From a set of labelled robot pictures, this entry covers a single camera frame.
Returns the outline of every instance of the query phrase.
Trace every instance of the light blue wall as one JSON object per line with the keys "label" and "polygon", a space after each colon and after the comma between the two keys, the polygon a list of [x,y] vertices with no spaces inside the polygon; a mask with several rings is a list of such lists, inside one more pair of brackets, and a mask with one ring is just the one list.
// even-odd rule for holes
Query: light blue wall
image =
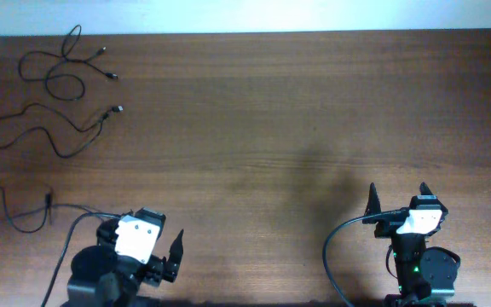
{"label": "light blue wall", "polygon": [[489,0],[0,0],[0,35],[491,27]]}

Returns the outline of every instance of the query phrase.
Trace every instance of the wooden table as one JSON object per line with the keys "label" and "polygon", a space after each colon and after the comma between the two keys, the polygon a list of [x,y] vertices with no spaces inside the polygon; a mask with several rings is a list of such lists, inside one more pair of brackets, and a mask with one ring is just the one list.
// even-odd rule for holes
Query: wooden table
{"label": "wooden table", "polygon": [[[62,39],[0,38],[0,115],[34,100],[85,125],[106,107],[124,112],[72,159],[41,133],[0,151],[0,180],[12,212],[42,205],[47,186],[57,202],[164,212],[155,253],[185,229],[182,269],[175,284],[141,294],[340,302],[321,262],[326,235],[362,215],[370,182],[394,209],[426,181],[450,211],[429,245],[463,259],[453,301],[491,306],[491,30],[83,37],[74,56],[107,46],[94,63],[118,81],[68,67],[86,84],[75,102],[16,72],[21,55],[59,52]],[[31,61],[28,73],[43,76],[49,63]],[[62,151],[85,139],[37,110],[1,123],[0,142],[39,123]],[[41,303],[78,214],[57,209],[34,235],[0,226],[0,306]],[[66,300],[72,256],[95,244],[96,227],[79,224],[49,305]],[[353,299],[397,293],[384,267],[390,242],[373,229],[343,230],[329,252]]]}

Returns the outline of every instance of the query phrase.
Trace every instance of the wooden tabletop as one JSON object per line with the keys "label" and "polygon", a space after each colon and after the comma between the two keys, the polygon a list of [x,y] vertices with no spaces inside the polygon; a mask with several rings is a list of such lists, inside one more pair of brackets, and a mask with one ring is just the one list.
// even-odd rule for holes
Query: wooden tabletop
{"label": "wooden tabletop", "polygon": [[[16,71],[27,51],[58,53],[62,39],[0,38],[0,116],[29,101],[80,125],[110,106],[124,111],[71,159],[58,158],[42,133],[0,150],[9,209],[41,206],[51,187],[59,203],[165,213],[155,253],[167,255],[185,229],[182,268],[174,284],[143,286],[142,295],[341,302],[321,262],[326,235],[363,214],[370,182],[384,210],[408,206],[425,181],[449,209],[429,246],[462,258],[452,300],[491,306],[491,30],[82,37],[72,55],[107,47],[93,63],[118,80],[65,67],[86,85],[72,102]],[[43,76],[50,63],[29,61],[27,73]],[[86,139],[32,110],[0,123],[0,143],[37,124],[65,152]],[[52,224],[33,235],[0,225],[0,306],[41,303],[79,213],[55,209]],[[66,300],[72,256],[95,244],[97,225],[77,227],[49,305]],[[398,293],[384,267],[390,241],[373,231],[345,229],[329,251],[352,299]]]}

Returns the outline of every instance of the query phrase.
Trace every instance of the white wall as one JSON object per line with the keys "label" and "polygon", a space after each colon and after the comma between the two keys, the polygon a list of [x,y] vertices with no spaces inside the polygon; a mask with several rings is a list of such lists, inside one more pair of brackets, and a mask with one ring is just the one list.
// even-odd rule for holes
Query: white wall
{"label": "white wall", "polygon": [[491,27],[491,0],[0,0],[1,35]]}

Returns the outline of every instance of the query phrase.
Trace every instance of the black wire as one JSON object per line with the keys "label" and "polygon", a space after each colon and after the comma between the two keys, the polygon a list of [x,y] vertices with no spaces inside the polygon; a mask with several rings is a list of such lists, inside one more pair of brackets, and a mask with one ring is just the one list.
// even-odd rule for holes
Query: black wire
{"label": "black wire", "polygon": [[52,146],[52,149],[54,150],[55,154],[58,157],[60,157],[60,158],[68,159],[68,158],[71,158],[71,157],[79,154],[80,152],[82,152],[83,150],[85,150],[90,144],[92,144],[92,142],[94,142],[94,140],[101,134],[101,130],[103,129],[103,121],[106,120],[107,118],[109,118],[109,114],[111,114],[111,113],[119,113],[119,112],[122,112],[122,110],[123,110],[122,107],[111,107],[104,114],[102,114],[100,116],[100,118],[94,122],[94,124],[90,125],[88,128],[81,129],[81,128],[77,127],[62,112],[60,112],[60,111],[58,111],[56,109],[53,109],[52,107],[45,106],[44,104],[33,102],[33,103],[25,106],[22,109],[22,111],[19,112],[19,113],[14,113],[14,114],[10,114],[10,115],[1,116],[0,117],[0,121],[1,120],[6,120],[6,119],[12,119],[12,118],[20,117],[20,116],[24,115],[26,113],[27,109],[29,109],[30,107],[43,107],[43,108],[49,110],[50,112],[52,112],[52,113],[60,116],[61,118],[63,118],[68,124],[71,125],[71,127],[73,127],[74,130],[76,130],[79,133],[85,133],[85,132],[88,132],[90,130],[93,130],[96,126],[98,126],[98,131],[85,144],[83,144],[81,147],[79,147],[78,149],[76,149],[75,151],[73,151],[71,153],[61,153],[58,150],[58,148],[56,147],[55,142],[52,139],[52,136],[50,135],[50,132],[45,127],[43,127],[43,126],[35,126],[35,127],[32,127],[30,129],[28,129],[28,130],[20,133],[13,141],[11,141],[11,142],[9,142],[7,144],[4,144],[4,145],[0,145],[0,149],[7,149],[7,148],[13,146],[15,143],[17,143],[23,136],[25,136],[25,135],[33,132],[33,131],[40,130],[40,131],[44,132],[47,135],[47,137],[49,138],[50,145]]}
{"label": "black wire", "polygon": [[77,217],[75,221],[73,221],[72,226],[69,228],[67,232],[66,242],[64,243],[64,248],[61,251],[60,258],[58,259],[58,263],[56,264],[55,271],[50,279],[49,288],[44,295],[43,302],[41,303],[41,307],[44,307],[49,301],[50,293],[52,292],[52,288],[56,282],[56,276],[58,275],[58,270],[61,267],[61,263],[64,261],[64,257],[66,256],[67,248],[69,247],[69,241],[72,238],[73,230],[75,230],[75,226],[85,217],[110,217],[110,218],[120,218],[121,216],[118,214],[105,213],[105,212],[87,212],[82,214],[80,217]]}
{"label": "black wire", "polygon": [[323,251],[322,251],[322,258],[323,258],[323,266],[325,267],[325,272],[327,273],[327,277],[329,277],[329,281],[331,282],[332,286],[337,290],[338,294],[340,294],[340,297],[342,300],[346,303],[348,307],[354,307],[354,305],[344,296],[344,293],[340,289],[340,287],[337,285],[337,282],[334,280],[334,277],[332,276],[331,271],[329,270],[329,264],[327,263],[327,246],[329,245],[329,242],[331,242],[332,237],[342,228],[355,223],[359,222],[368,218],[374,218],[374,217],[381,217],[383,215],[391,215],[391,214],[398,214],[402,212],[401,209],[399,210],[394,210],[394,211],[384,211],[380,212],[377,214],[372,214],[370,216],[363,216],[363,217],[356,217],[350,219],[348,222],[344,222],[340,224],[338,227],[336,227],[325,239],[325,243],[323,244]]}
{"label": "black wire", "polygon": [[391,251],[393,251],[393,246],[390,246],[388,247],[388,253],[385,254],[385,269],[388,270],[388,273],[390,273],[390,275],[392,275],[393,277],[395,277],[396,279],[397,276],[393,275],[393,273],[391,273],[391,269],[390,269],[390,255],[391,255]]}
{"label": "black wire", "polygon": [[[70,38],[72,37],[72,35],[76,29],[78,29],[77,38],[75,39],[75,42],[73,42],[72,46],[68,50],[66,50],[66,44],[70,40]],[[85,92],[84,82],[77,75],[70,74],[70,73],[53,74],[53,72],[56,70],[56,68],[61,67],[67,63],[85,64],[86,66],[93,68],[97,72],[104,74],[108,78],[117,79],[118,76],[116,74],[111,73],[111,72],[103,72],[100,68],[98,68],[98,67],[96,67],[90,63],[90,61],[94,60],[96,57],[98,57],[99,55],[102,55],[105,52],[105,50],[106,50],[105,47],[99,49],[94,55],[92,55],[91,57],[89,57],[88,59],[85,59],[85,60],[73,59],[73,58],[68,57],[68,55],[72,52],[73,48],[77,44],[78,40],[81,38],[81,31],[82,31],[82,27],[80,25],[76,25],[66,35],[66,37],[64,38],[64,41],[61,44],[61,53],[59,55],[56,55],[56,54],[53,54],[50,52],[46,52],[46,51],[41,51],[41,50],[30,51],[30,52],[26,53],[25,55],[23,55],[20,58],[20,60],[18,61],[18,75],[20,76],[20,78],[26,82],[43,82],[44,88],[47,90],[49,95],[51,95],[52,97],[54,97],[58,100],[61,100],[61,101],[77,101],[77,100],[83,98],[84,92]],[[58,63],[53,65],[47,71],[44,78],[26,78],[26,77],[24,77],[24,75],[22,73],[22,64],[24,63],[24,60],[30,55],[47,55],[47,56],[55,57],[57,59],[61,59],[61,61],[59,61]],[[57,78],[74,78],[74,79],[76,79],[81,84],[81,93],[78,94],[77,96],[73,96],[71,98],[66,98],[66,97],[56,95],[49,87],[49,80],[54,80]]]}
{"label": "black wire", "polygon": [[[9,210],[7,208],[7,199],[6,199],[6,196],[5,196],[5,188],[2,185],[0,185],[0,192],[1,192],[2,203],[3,203],[3,211],[5,213],[5,218],[1,218],[0,219],[0,224],[3,223],[3,222],[5,222],[5,221],[8,221],[9,224],[16,231],[19,231],[19,232],[21,232],[23,234],[32,234],[32,233],[38,232],[46,224],[47,216],[50,214],[50,210],[52,208],[68,207],[68,208],[83,210],[83,211],[90,212],[90,213],[93,212],[93,211],[100,211],[100,210],[98,210],[98,209],[96,209],[94,207],[91,207],[91,206],[75,205],[75,204],[53,204],[52,205],[50,203],[47,203],[47,204],[45,204],[45,206],[39,207],[37,209],[33,209],[31,211],[26,211],[26,212],[22,212],[22,213],[18,213],[18,214],[15,214],[13,216],[10,216]],[[37,214],[37,213],[39,213],[41,211],[44,211],[44,213],[43,213],[43,221],[35,229],[32,229],[32,230],[21,229],[20,227],[16,226],[16,224],[14,223],[14,220],[17,219],[17,218],[29,217],[29,216],[34,215],[34,214]]]}

